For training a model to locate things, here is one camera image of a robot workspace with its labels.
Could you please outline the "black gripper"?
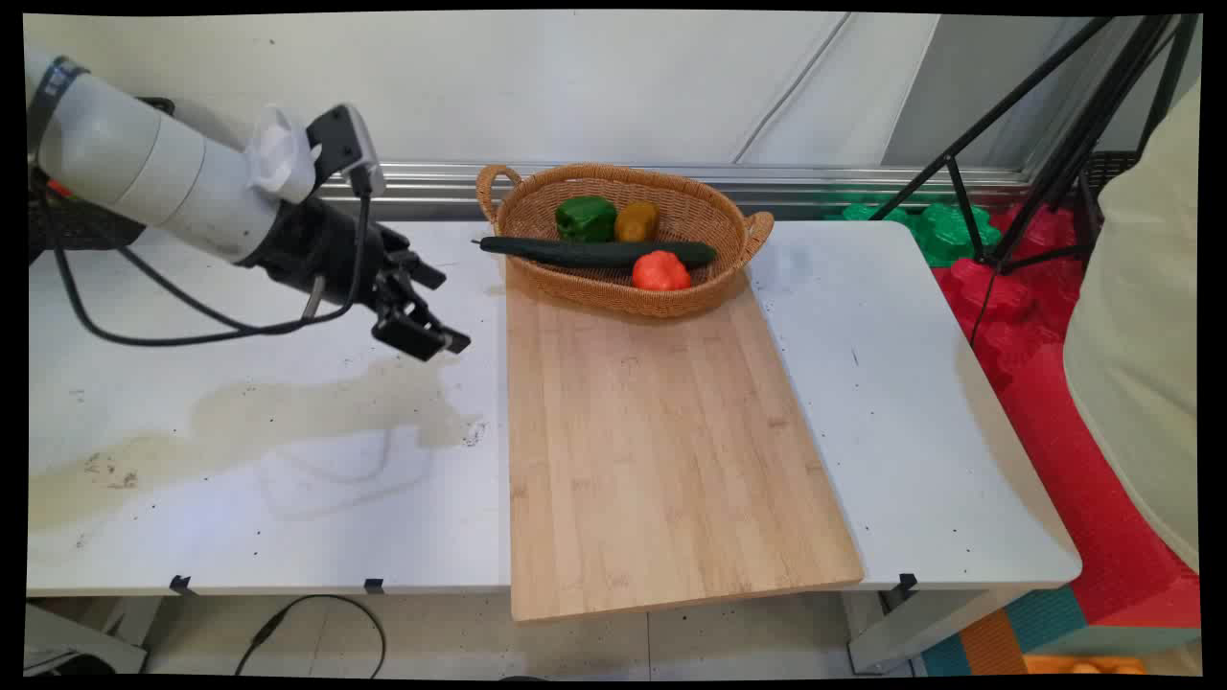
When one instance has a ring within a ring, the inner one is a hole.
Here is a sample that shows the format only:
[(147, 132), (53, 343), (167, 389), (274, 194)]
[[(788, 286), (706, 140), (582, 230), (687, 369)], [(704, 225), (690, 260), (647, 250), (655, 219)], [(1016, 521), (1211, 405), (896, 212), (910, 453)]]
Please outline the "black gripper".
[[(455, 331), (433, 314), (415, 291), (415, 285), (439, 289), (447, 276), (422, 262), (410, 249), (410, 241), (394, 230), (372, 221), (360, 235), (360, 219), (319, 199), (301, 205), (282, 203), (272, 227), (240, 266), (259, 266), (276, 284), (310, 293), (321, 276), (321, 300), (341, 306), (355, 284), (356, 254), (362, 255), (360, 287), (355, 304), (375, 313), (372, 336), (409, 357), (429, 361), (442, 351), (463, 354), (472, 338)], [(380, 284), (377, 276), (382, 275)]]

